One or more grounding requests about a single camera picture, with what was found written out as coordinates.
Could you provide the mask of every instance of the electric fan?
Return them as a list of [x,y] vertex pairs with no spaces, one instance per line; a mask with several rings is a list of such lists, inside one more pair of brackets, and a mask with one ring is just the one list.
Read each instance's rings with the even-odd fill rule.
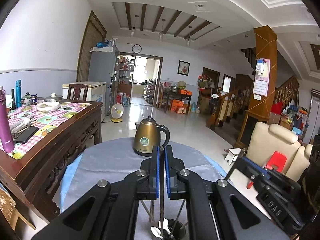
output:
[[112,122],[122,122],[121,116],[123,115],[123,105],[116,103],[111,107]]

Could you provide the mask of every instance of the kettle handle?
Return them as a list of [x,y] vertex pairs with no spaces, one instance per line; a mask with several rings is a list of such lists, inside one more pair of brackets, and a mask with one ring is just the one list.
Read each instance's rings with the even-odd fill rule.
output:
[[170,140],[170,131],[164,125],[157,124],[157,128],[159,129],[160,132],[164,132],[165,133],[165,141],[164,141],[163,145],[161,145],[161,146],[162,147],[166,147],[168,142],[169,142],[169,140]]

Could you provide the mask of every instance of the blue gripper pad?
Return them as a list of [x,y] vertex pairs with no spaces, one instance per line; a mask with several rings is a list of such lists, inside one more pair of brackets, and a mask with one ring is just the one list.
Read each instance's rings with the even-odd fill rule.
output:
[[167,182],[167,194],[168,194],[168,198],[170,198],[170,174],[169,174],[167,147],[164,148],[164,164],[165,164],[165,178]]
[[251,167],[253,167],[255,170],[257,170],[257,172],[259,172],[260,174],[263,174],[264,176],[266,176],[267,179],[270,178],[268,171],[266,171],[264,168],[260,167],[259,165],[257,165],[256,163],[254,163],[253,161],[249,160],[247,157],[242,157],[242,159]]
[[157,182],[156,182],[156,197],[159,197],[159,186],[160,186],[160,152],[159,147],[157,147]]

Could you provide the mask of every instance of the framed picture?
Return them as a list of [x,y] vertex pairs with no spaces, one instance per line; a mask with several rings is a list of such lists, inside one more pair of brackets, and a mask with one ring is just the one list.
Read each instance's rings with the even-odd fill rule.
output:
[[188,76],[189,67],[190,67],[189,62],[179,60],[178,74]]

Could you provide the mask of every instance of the red plastic stool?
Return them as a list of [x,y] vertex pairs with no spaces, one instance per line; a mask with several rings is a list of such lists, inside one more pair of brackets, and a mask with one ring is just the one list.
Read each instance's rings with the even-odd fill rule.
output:
[[[283,167],[286,161],[287,161],[287,156],[283,155],[280,152],[274,152],[265,167],[268,170],[274,169],[276,171],[281,172],[283,170]],[[247,189],[251,188],[252,185],[253,185],[253,181],[250,181],[247,185]]]

